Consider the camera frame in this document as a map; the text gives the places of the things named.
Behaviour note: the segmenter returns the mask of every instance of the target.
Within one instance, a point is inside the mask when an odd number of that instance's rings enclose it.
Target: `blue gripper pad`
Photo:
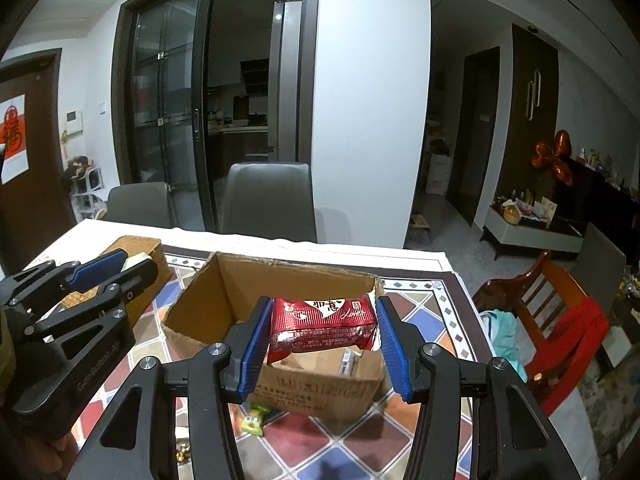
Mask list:
[[[231,327],[225,343],[231,348],[225,390],[228,402],[242,404],[254,392],[271,335],[273,300],[263,296],[249,319]]]
[[[388,301],[385,307],[383,300]],[[393,312],[387,313],[390,305]],[[395,315],[399,320],[395,307],[386,296],[376,300],[376,315],[378,316],[378,327],[380,328],[380,344],[382,357],[385,360],[386,371],[391,379],[394,391],[400,394],[403,402],[407,402],[412,394],[411,382],[409,380],[409,363],[402,350],[402,345],[396,335],[389,315]]]
[[[127,257],[127,251],[116,249],[95,260],[77,266],[73,275],[67,281],[69,290],[85,293],[112,276],[120,274]]]

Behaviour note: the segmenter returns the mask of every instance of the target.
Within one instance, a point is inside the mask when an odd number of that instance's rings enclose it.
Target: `red cloth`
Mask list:
[[[562,364],[575,350],[559,383],[540,402],[546,416],[551,415],[578,385],[608,331],[609,321],[602,314],[600,305],[591,298],[585,298],[558,319],[551,335],[524,367],[527,377],[533,377]]]

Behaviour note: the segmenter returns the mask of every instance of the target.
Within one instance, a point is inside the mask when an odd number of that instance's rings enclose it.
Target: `red snack package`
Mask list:
[[[273,300],[267,363],[292,352],[357,345],[370,350],[378,320],[368,296],[354,300]]]

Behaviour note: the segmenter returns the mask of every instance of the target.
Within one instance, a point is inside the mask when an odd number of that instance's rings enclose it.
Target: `white cabinet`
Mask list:
[[[450,175],[451,157],[447,155],[431,155],[425,191],[436,195],[446,194]]]

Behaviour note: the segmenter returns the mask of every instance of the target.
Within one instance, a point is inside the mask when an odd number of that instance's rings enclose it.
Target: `brown cardboard box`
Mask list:
[[[142,316],[142,313],[149,306],[149,303],[153,301],[158,292],[160,292],[160,289],[164,287],[164,284],[169,281],[169,278],[171,277],[171,270],[169,270],[169,265],[167,265],[166,258],[164,257],[162,242],[157,238],[124,235],[106,248],[100,256],[102,256],[102,254],[110,253],[116,249],[124,249],[127,251],[127,256],[129,258],[136,254],[146,253],[151,256],[156,264],[158,264],[158,277],[154,284],[147,287],[142,294],[127,303],[129,323],[131,326],[134,326],[140,319],[140,316]],[[82,301],[90,300],[95,296],[97,291],[98,287],[94,287],[84,294],[72,292],[61,301],[62,306],[70,308]]]
[[[162,330],[177,354],[189,358],[222,341],[234,323],[249,317],[261,296],[335,300],[372,290],[377,296],[382,288],[371,274],[217,253],[170,307]],[[369,408],[385,368],[379,351],[364,351],[353,377],[338,376],[343,353],[292,354],[263,365],[250,400],[304,415],[356,420]]]

